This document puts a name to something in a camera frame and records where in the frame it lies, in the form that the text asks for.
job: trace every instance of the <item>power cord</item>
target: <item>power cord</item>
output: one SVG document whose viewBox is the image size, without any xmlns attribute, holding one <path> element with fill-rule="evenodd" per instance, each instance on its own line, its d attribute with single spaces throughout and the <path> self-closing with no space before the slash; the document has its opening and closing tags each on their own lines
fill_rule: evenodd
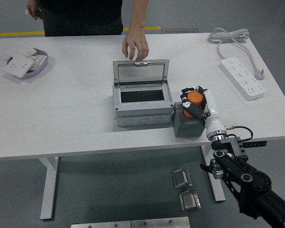
<svg viewBox="0 0 285 228">
<path fill-rule="evenodd" d="M 245 46 L 241 45 L 238 41 L 242 41 L 245 39 L 249 38 L 249 31 L 248 29 L 240 29 L 240 30 L 236 30 L 233 32 L 227 32 L 222 28 L 215 28 L 213 33 L 211 33 L 209 35 L 209 39 L 212 42 L 218 42 L 218 47 L 217 47 L 217 51 L 218 51 L 218 55 L 221 59 L 225 59 L 225 57 L 222 55 L 221 51 L 219 50 L 219 46 L 221 45 L 221 43 L 223 42 L 234 42 L 238 45 L 239 48 L 241 48 L 242 50 L 244 50 L 248 56 L 249 59 L 251 61 L 251 64 L 255 70 L 255 78 L 257 80 L 263 80 L 265 75 L 264 75 L 264 70 L 260 70 L 259 68 L 257 68 L 252 55 L 250 53 L 250 51 L 248 50 L 248 48 L 246 48 Z"/>
<path fill-rule="evenodd" d="M 246 129 L 246 130 L 248 130 L 250 132 L 250 138 L 239 140 L 238 141 L 239 143 L 243 143 L 243 142 L 247 142 L 249 140 L 252 140 L 252 138 L 253 138 L 253 131 L 250 128 L 248 128 L 248 127 L 245 127 L 245 126 L 229 126 L 229 127 L 226 127 L 226 130 L 233 130 L 233 129 L 236 129 L 236 128 L 243 128 L 243 129 Z M 228 134 L 227 138 L 229 138 L 231 136 L 236 137 L 235 134 Z"/>
</svg>

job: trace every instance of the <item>transparent lid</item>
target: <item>transparent lid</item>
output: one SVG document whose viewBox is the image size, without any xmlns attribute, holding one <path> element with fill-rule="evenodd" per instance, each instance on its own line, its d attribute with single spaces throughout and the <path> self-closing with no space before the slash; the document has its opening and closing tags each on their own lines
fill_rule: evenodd
<svg viewBox="0 0 285 228">
<path fill-rule="evenodd" d="M 114 83 L 118 85 L 166 82 L 168 65 L 168 59 L 113 62 Z"/>
</svg>

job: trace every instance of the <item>black shirt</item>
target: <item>black shirt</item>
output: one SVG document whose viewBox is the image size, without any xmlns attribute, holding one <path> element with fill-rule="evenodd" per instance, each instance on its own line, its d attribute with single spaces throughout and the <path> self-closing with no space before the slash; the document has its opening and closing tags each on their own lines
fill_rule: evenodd
<svg viewBox="0 0 285 228">
<path fill-rule="evenodd" d="M 123 0 L 40 0 L 40 4 L 64 18 L 103 25 L 121 16 Z"/>
</svg>

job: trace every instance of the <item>gray block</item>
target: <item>gray block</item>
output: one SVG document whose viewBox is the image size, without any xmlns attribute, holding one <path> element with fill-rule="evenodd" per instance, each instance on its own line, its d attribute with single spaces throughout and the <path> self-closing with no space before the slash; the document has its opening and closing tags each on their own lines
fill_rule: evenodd
<svg viewBox="0 0 285 228">
<path fill-rule="evenodd" d="M 185 117 L 181 102 L 175 102 L 173 109 L 172 122 L 176 138 L 201 136 L 205 129 L 201 120 Z"/>
</svg>

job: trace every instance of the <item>white cable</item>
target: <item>white cable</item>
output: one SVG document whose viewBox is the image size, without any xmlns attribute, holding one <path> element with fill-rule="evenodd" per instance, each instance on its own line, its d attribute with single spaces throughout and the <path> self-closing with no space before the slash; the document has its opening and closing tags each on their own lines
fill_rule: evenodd
<svg viewBox="0 0 285 228">
<path fill-rule="evenodd" d="M 215 28 L 213 33 L 210 33 L 209 35 L 209 39 L 213 42 L 218 42 L 218 47 L 217 47 L 217 51 L 218 51 L 218 55 L 221 59 L 225 59 L 225 57 L 222 55 L 219 46 L 221 45 L 221 43 L 223 42 L 234 42 L 237 45 L 239 45 L 239 48 L 244 49 L 248 56 L 249 59 L 251 61 L 252 67 L 255 70 L 255 77 L 258 80 L 262 80 L 264 79 L 264 70 L 260 70 L 259 68 L 257 68 L 252 55 L 250 53 L 250 51 L 248 50 L 248 48 L 246 48 L 245 46 L 243 46 L 242 44 L 240 44 L 238 41 L 242 41 L 244 39 L 248 39 L 249 38 L 249 31 L 248 29 L 240 29 L 240 30 L 236 30 L 233 32 L 227 32 L 222 28 Z"/>
</svg>

